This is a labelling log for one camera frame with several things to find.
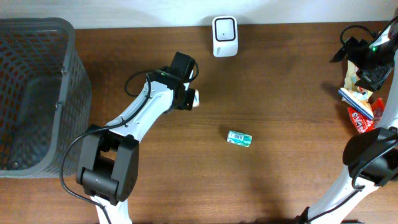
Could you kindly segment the teal tissue pack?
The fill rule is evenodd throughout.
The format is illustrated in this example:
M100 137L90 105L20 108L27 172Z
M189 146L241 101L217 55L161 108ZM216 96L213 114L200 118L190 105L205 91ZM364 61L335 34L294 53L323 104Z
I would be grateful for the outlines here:
M237 131L229 131L227 142L243 147L249 147L252 143L252 136Z

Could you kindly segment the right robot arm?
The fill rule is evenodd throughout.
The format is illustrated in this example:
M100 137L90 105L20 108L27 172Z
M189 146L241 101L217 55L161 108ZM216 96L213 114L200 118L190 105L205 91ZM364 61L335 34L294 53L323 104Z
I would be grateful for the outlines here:
M357 68L357 86L378 91L392 75L384 112L373 130L353 136L343 153L343 170L325 195L307 207L295 223L342 223L367 195L397 181L397 18L382 31L372 34L369 42L351 37L332 62L344 58Z

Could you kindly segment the yellow wet wipes pack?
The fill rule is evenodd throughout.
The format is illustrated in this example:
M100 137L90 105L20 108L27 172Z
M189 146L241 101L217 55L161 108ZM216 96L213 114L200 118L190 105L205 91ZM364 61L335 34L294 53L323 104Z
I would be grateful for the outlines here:
M358 71L359 68L348 60L344 85L338 90L338 93L341 95L342 101L347 102L366 119L372 120L374 113L368 101L373 92L356 85L356 82L360 81L356 74Z

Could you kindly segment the red snack bag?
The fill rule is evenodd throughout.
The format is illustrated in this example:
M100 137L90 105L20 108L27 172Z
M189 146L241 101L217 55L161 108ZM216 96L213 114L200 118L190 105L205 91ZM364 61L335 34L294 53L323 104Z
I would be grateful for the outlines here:
M349 118L358 133L365 133L375 129L385 110L382 98L378 98L372 105L371 110L374 113L373 119L367 119L365 115L356 111L354 108L348 108Z

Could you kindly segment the orange tissue pack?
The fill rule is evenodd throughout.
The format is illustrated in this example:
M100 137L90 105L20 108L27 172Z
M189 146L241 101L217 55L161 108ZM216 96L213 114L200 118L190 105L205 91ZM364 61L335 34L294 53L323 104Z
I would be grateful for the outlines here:
M196 108L199 107L199 105L200 105L200 93L198 90L195 90L192 107Z

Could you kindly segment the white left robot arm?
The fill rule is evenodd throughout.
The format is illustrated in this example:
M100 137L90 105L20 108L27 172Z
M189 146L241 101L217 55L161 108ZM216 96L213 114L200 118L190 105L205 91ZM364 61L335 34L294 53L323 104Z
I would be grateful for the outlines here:
M169 66L144 72L142 91L119 116L83 134L76 181L100 223L131 222L127 199L137 181L139 144L162 114L198 105L198 91L189 87L198 74L196 61L177 52Z

